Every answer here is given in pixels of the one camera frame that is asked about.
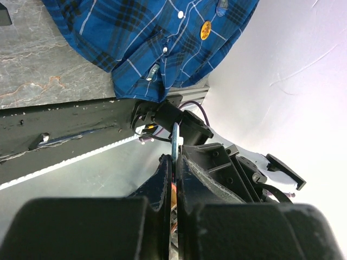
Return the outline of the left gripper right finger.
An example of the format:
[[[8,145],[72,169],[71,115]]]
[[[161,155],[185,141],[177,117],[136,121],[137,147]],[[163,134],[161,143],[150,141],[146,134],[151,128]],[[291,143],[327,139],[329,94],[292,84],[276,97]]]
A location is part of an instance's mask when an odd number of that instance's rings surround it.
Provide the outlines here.
[[[180,259],[343,259],[316,207],[231,204],[185,157],[179,158],[176,172]]]

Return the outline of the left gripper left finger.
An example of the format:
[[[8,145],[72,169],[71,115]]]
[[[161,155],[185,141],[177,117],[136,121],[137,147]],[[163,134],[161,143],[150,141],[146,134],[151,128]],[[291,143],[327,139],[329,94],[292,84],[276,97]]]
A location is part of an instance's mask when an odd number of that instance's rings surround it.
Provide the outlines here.
[[[168,259],[172,159],[125,198],[37,198],[16,213],[1,259]]]

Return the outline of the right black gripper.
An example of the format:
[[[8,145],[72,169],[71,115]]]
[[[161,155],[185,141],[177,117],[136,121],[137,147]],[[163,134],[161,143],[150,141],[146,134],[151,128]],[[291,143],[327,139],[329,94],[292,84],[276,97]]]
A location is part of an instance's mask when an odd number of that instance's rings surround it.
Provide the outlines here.
[[[190,169],[211,192],[229,203],[259,203],[262,190],[256,186],[263,178],[257,166],[239,155],[235,145],[220,143],[183,146],[182,156]]]

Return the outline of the blue plaid shirt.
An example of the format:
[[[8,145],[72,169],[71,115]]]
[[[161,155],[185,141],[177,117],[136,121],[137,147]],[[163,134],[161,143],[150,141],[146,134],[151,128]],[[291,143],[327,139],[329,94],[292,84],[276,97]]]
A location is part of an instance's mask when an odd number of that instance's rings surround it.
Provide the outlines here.
[[[200,82],[227,56],[257,1],[44,1],[67,43],[111,74],[119,99],[161,102],[171,88]],[[200,30],[211,21],[203,41]]]

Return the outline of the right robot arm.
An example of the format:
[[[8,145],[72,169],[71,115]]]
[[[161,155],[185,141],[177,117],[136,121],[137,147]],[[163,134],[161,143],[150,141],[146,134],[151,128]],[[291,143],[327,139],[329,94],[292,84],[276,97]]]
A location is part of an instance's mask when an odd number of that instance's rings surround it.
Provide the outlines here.
[[[174,103],[136,103],[131,128],[138,122],[168,131],[171,144],[171,182],[183,178],[187,185],[201,184],[222,198],[241,203],[265,202],[274,196],[290,202],[306,181],[271,154],[248,151],[213,132],[207,119],[182,111]]]

